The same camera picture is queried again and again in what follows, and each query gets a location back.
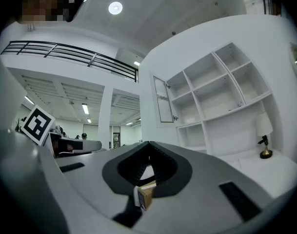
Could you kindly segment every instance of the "cabinet door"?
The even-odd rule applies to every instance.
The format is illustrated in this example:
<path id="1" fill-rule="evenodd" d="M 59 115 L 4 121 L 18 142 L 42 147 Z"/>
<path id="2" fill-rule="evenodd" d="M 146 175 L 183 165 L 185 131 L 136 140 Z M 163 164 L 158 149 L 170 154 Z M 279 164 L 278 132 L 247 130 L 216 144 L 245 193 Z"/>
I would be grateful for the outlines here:
<path id="1" fill-rule="evenodd" d="M 173 109 L 166 82 L 151 74 L 151 86 L 157 128 L 175 128 Z"/>

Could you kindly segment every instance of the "shelf compartment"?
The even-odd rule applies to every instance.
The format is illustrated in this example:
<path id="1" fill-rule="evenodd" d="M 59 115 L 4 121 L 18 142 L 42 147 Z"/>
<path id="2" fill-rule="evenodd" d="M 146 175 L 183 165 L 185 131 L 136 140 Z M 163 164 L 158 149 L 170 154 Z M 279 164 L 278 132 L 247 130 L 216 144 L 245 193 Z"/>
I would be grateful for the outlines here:
<path id="1" fill-rule="evenodd" d="M 170 80 L 167 81 L 167 84 L 170 85 L 170 91 L 173 98 L 179 97 L 190 91 L 190 87 L 183 72 L 180 72 L 177 75 L 173 76 Z"/>
<path id="2" fill-rule="evenodd" d="M 223 48 L 215 51 L 215 54 L 224 62 L 225 66 L 230 71 L 249 62 L 246 55 L 233 43 L 227 44 Z"/>
<path id="3" fill-rule="evenodd" d="M 264 79 L 252 63 L 242 66 L 233 71 L 232 74 L 242 91 L 246 103 L 269 92 Z"/>
<path id="4" fill-rule="evenodd" d="M 189 92 L 172 101 L 175 116 L 178 117 L 177 125 L 192 124 L 200 121 L 200 116 L 192 92 Z"/>
<path id="5" fill-rule="evenodd" d="M 258 147 L 257 116 L 264 112 L 262 101 L 238 112 L 206 122 L 212 155 L 238 154 Z"/>
<path id="6" fill-rule="evenodd" d="M 191 81 L 193 89 L 226 74 L 224 66 L 212 53 L 196 61 L 184 71 Z"/>
<path id="7" fill-rule="evenodd" d="M 178 128 L 178 132 L 182 147 L 194 151 L 206 150 L 206 142 L 201 123 Z"/>
<path id="8" fill-rule="evenodd" d="M 229 75 L 197 88 L 194 93 L 205 119 L 218 117 L 244 105 L 240 92 Z"/>

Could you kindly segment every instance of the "cardboard box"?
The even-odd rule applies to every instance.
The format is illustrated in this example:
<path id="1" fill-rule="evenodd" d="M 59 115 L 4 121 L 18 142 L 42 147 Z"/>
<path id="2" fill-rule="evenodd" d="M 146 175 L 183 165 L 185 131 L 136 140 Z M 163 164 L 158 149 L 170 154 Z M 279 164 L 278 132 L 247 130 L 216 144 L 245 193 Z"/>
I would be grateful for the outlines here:
<path id="1" fill-rule="evenodd" d="M 138 188 L 139 204 L 144 210 L 147 210 L 152 202 L 155 187 L 156 181 L 153 181 Z"/>

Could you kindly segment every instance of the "black rubber pad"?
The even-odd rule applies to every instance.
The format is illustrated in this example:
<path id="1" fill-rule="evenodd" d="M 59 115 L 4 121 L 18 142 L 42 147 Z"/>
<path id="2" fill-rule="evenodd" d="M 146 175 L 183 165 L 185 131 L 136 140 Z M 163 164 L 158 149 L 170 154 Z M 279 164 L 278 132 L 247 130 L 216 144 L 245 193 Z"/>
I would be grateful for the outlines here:
<path id="1" fill-rule="evenodd" d="M 233 182 L 219 187 L 244 221 L 260 213 L 260 209 Z"/>
<path id="2" fill-rule="evenodd" d="M 60 170 L 62 173 L 68 172 L 68 171 L 72 171 L 75 169 L 78 169 L 80 167 L 83 167 L 84 165 L 82 163 L 75 163 L 75 164 L 71 164 L 71 165 L 67 165 L 67 166 L 61 166 Z"/>

